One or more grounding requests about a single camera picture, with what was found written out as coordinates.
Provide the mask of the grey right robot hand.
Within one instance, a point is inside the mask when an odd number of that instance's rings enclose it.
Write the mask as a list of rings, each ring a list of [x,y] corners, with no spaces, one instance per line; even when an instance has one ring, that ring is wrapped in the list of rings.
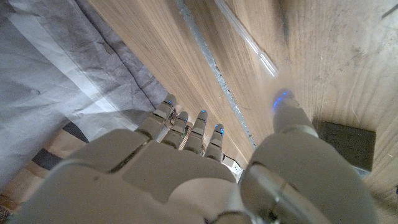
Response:
[[[376,223],[352,165],[312,126],[288,90],[274,102],[274,133],[240,178],[223,163],[224,127],[202,149],[207,112],[187,140],[181,113],[157,141],[169,95],[135,130],[116,129],[58,163],[13,223]]]

